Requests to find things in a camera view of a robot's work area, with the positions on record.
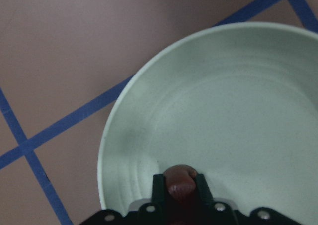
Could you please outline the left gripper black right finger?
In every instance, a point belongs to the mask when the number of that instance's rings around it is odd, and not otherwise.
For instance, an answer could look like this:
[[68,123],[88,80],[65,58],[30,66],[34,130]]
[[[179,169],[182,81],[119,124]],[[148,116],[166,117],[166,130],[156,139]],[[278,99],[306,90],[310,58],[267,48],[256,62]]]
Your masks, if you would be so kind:
[[203,205],[210,205],[214,198],[203,174],[197,174],[195,179],[196,191],[199,201]]

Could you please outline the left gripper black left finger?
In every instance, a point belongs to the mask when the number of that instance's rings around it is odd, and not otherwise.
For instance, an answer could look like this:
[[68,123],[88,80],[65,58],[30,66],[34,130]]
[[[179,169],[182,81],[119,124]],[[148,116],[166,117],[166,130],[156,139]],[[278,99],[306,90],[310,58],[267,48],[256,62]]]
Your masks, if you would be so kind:
[[155,174],[152,182],[151,202],[166,207],[170,201],[170,194],[166,186],[166,177],[163,174]]

